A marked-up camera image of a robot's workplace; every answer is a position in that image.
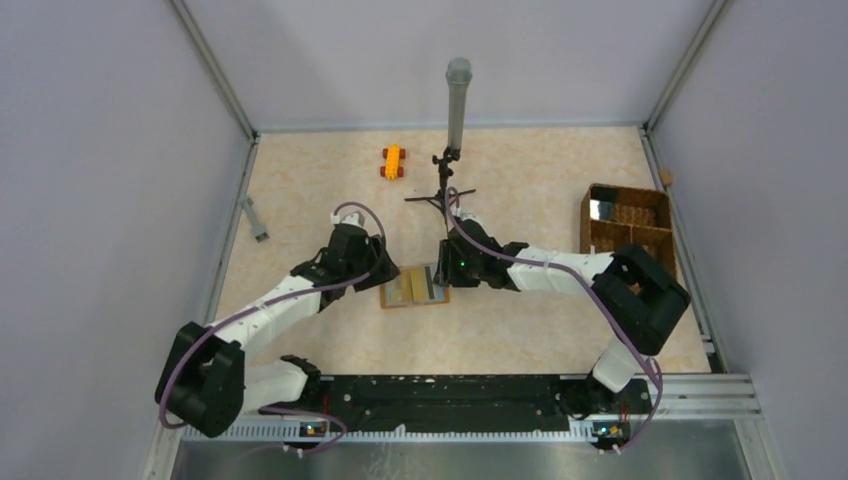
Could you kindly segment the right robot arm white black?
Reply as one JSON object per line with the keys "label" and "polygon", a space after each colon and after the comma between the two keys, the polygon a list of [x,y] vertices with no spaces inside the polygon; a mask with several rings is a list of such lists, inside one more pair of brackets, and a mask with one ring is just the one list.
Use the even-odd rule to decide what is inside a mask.
{"label": "right robot arm white black", "polygon": [[499,244],[465,220],[439,245],[437,282],[455,288],[545,291],[589,298],[614,332],[586,385],[589,404],[612,412],[639,371],[661,387],[656,362],[688,309],[691,296],[645,249],[626,243],[613,252],[574,254],[522,242]]}

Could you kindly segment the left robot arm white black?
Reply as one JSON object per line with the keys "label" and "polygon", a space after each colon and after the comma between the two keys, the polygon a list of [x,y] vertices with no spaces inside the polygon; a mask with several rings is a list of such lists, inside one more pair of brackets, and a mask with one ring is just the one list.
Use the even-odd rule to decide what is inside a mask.
{"label": "left robot arm white black", "polygon": [[249,360],[342,298],[348,287],[368,290],[398,274],[384,233],[335,225],[327,246],[267,294],[229,318],[208,326],[189,322],[177,331],[154,393],[161,425],[190,426],[214,438],[239,416],[266,405],[285,402],[302,414],[314,410],[321,388],[309,379],[308,362],[286,357],[251,369]]}

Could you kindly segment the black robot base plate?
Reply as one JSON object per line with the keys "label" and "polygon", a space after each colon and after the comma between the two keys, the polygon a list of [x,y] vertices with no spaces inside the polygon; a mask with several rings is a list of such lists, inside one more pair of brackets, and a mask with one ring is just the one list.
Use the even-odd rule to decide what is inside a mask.
{"label": "black robot base plate", "polygon": [[339,419],[351,433],[565,432],[593,415],[622,420],[651,410],[648,384],[632,379],[612,393],[589,377],[518,375],[336,375],[294,355],[307,376],[293,409]]}

